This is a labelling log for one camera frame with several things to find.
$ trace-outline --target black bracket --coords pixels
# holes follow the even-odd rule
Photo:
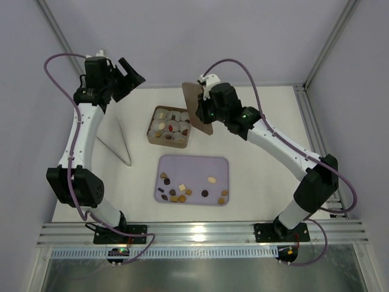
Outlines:
[[[274,243],[274,242],[310,242],[308,227],[306,223],[300,223],[288,235],[281,239],[275,232],[274,223],[257,223],[254,224],[254,235],[257,243]]]
[[[145,245],[146,244],[146,236],[142,237],[128,237],[117,234],[108,228],[104,228],[98,226],[94,223],[86,223],[85,226],[95,232],[95,236],[93,238],[93,243],[95,245]],[[145,234],[147,233],[147,225],[126,225],[123,228],[120,228],[121,232],[129,233],[129,234]]]

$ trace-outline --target purple tray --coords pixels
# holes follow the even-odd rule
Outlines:
[[[163,172],[170,179],[168,186],[160,178]],[[216,178],[217,182],[214,184],[208,182],[209,176]],[[214,156],[163,155],[159,159],[154,190],[155,199],[161,203],[181,204],[170,202],[171,195],[169,194],[171,189],[176,191],[176,196],[184,194],[178,189],[181,184],[192,191],[190,196],[185,195],[187,200],[184,204],[224,206],[228,203],[230,196],[230,194],[221,195],[223,190],[229,190],[229,162],[226,158]],[[208,191],[208,196],[205,198],[201,195],[203,190]],[[163,200],[161,195],[166,195],[168,201]],[[221,197],[225,200],[223,205],[218,204]]]

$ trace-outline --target tabletop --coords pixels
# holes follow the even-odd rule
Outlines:
[[[243,106],[257,107],[253,89],[237,87]],[[258,87],[266,117],[284,134],[310,149],[293,87]],[[127,221],[251,221],[273,220],[293,199],[298,181],[292,173],[260,147],[230,133],[219,122],[213,135],[193,128],[185,149],[151,145],[146,131],[156,106],[185,108],[180,88],[136,89],[119,103],[111,102],[98,135],[106,144],[119,144],[112,121],[119,119],[131,156],[128,167],[99,140],[92,155],[92,172],[105,185],[105,198]],[[229,202],[220,206],[163,204],[154,198],[157,167],[162,155],[222,156],[230,167]],[[327,219],[319,211],[313,218]],[[57,202],[53,222],[79,222],[77,211]]]

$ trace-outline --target white wall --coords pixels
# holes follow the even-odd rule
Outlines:
[[[46,169],[64,149],[72,108],[44,74],[45,59],[61,49],[32,0],[3,1],[0,42],[0,283],[1,291],[24,291],[56,202]],[[50,67],[66,89],[78,87],[67,60]]]
[[[361,1],[316,76],[311,99],[330,150],[359,193],[382,274],[389,275],[389,1]]]
[[[259,84],[302,83],[347,0],[47,0],[76,52],[126,57],[145,86],[196,80],[237,58]],[[221,77],[248,85],[235,64]]]

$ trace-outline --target cable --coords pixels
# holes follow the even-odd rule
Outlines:
[[[308,265],[312,265],[313,263],[319,261],[324,256],[324,254],[326,253],[327,248],[328,248],[328,238],[327,238],[327,234],[326,234],[325,230],[318,222],[316,222],[313,219],[307,219],[306,221],[310,221],[310,222],[315,223],[322,231],[323,236],[324,236],[324,248],[323,248],[322,253],[316,259],[311,260],[311,261],[306,262],[306,263],[289,263],[289,262],[285,262],[284,260],[279,260],[278,262],[284,263],[285,265],[288,265],[288,266],[308,266]]]
[[[241,62],[239,62],[238,60],[235,60],[235,59],[231,59],[231,58],[228,58],[228,59],[223,59],[223,60],[220,60],[220,61],[217,61],[215,64],[213,64],[212,66],[210,66],[206,72],[203,74],[203,76],[206,76],[214,67],[216,67],[218,64],[221,64],[221,63],[225,63],[225,62],[232,62],[232,63],[235,63],[235,64],[238,64],[239,66],[241,66],[241,68],[244,70],[244,72],[247,74],[247,76],[249,77],[250,79],[250,82],[251,82],[251,85],[253,86],[253,90],[254,90],[254,94],[255,94],[255,98],[256,98],[256,102],[258,104],[258,111],[260,112],[260,116],[261,116],[261,119],[263,120],[264,124],[266,125],[267,129],[274,135],[276,136],[277,138],[279,138],[279,140],[281,140],[284,144],[286,144],[289,148],[293,149],[294,151],[296,151],[298,154],[302,155],[302,156],[306,156],[306,154],[301,151],[300,149],[298,149],[297,147],[295,147],[294,145],[292,145],[290,142],[288,142],[284,137],[282,137],[281,135],[279,135],[276,131],[274,131],[274,129],[269,125],[269,123],[267,122],[266,120],[266,117],[263,113],[263,110],[262,110],[262,106],[261,106],[261,101],[260,101],[260,97],[259,97],[259,94],[258,94],[258,90],[256,89],[256,86],[255,86],[255,82],[254,82],[254,79],[251,75],[251,73],[249,72],[249,70],[247,69],[246,66],[244,66]],[[358,202],[358,196],[357,196],[357,192],[354,188],[354,186],[351,184],[350,181],[348,181],[348,179],[346,179],[341,173],[339,173],[336,169],[333,169],[332,167],[328,166],[327,164],[323,163],[322,161],[320,160],[317,160],[313,157],[310,157],[310,156],[307,156],[306,157],[307,159],[309,159],[310,161],[313,161],[314,163],[316,164],[319,164],[320,166],[328,169],[330,172],[332,172],[333,174],[335,174],[336,176],[338,176],[342,181],[344,181],[347,186],[350,188],[351,190],[351,193],[353,194],[353,203],[351,204],[351,206],[345,210],[329,210],[329,209],[325,209],[323,207],[320,208],[320,210],[323,210],[323,211],[326,211],[326,212],[329,212],[329,213],[333,213],[333,214],[344,214],[344,213],[347,213],[351,210],[353,210]]]
[[[80,112],[80,109],[78,108],[77,104],[74,102],[74,100],[72,99],[72,97],[65,91],[65,89],[63,89],[63,87],[53,78],[53,76],[51,75],[51,73],[49,72],[49,70],[47,69],[47,65],[49,64],[49,62],[55,58],[58,58],[58,57],[63,57],[63,56],[73,56],[73,57],[80,57],[80,58],[86,58],[85,56],[83,55],[80,55],[80,54],[73,54],[73,53],[61,53],[61,54],[55,54],[55,55],[52,55],[51,57],[49,57],[45,62],[44,62],[44,65],[43,65],[43,68],[44,68],[44,71],[46,73],[46,75],[50,78],[50,80],[52,81],[52,83],[67,97],[67,99],[71,102],[71,104],[73,105],[76,113],[77,113],[77,126],[76,126],[76,129],[75,129],[75,133],[74,133],[74,137],[73,137],[73,140],[72,140],[72,143],[71,143],[71,147],[69,149],[69,157],[68,157],[68,163],[67,163],[67,186],[69,188],[69,191],[70,191],[70,194],[71,194],[71,197],[72,197],[72,200],[74,202],[74,206],[76,207],[77,209],[77,212],[78,214],[80,215],[81,219],[83,221],[86,221],[88,219],[88,213],[90,213],[89,211],[86,211],[85,214],[83,213],[83,211],[81,210],[81,207],[80,207],[80,204],[78,203],[78,200],[77,200],[77,197],[74,193],[74,189],[73,189],[73,185],[72,185],[72,161],[73,161],[73,153],[74,153],[74,147],[75,147],[75,143],[77,141],[77,137],[78,137],[78,134],[80,132],[80,127],[81,127],[81,112]],[[153,244],[154,242],[154,239],[155,239],[155,234],[154,233],[146,233],[146,234],[129,234],[129,233],[124,233],[124,232],[120,232],[116,229],[114,229],[113,227],[111,227],[110,225],[106,224],[105,222],[102,222],[100,219],[98,219],[94,214],[90,213],[91,214],[91,218],[93,220],[95,220],[96,222],[100,223],[101,225],[103,225],[104,227],[108,228],[109,230],[111,230],[112,232],[115,232],[119,235],[122,235],[122,236],[125,236],[125,237],[145,237],[145,236],[152,236],[152,239],[150,240],[149,244],[145,247],[145,249],[143,251],[141,251],[139,254],[137,254],[135,257],[131,258],[131,259],[128,259],[126,261],[124,261],[121,265],[126,265],[128,263],[132,263],[134,262],[135,260],[137,260],[142,254],[144,254],[146,252],[146,250]]]

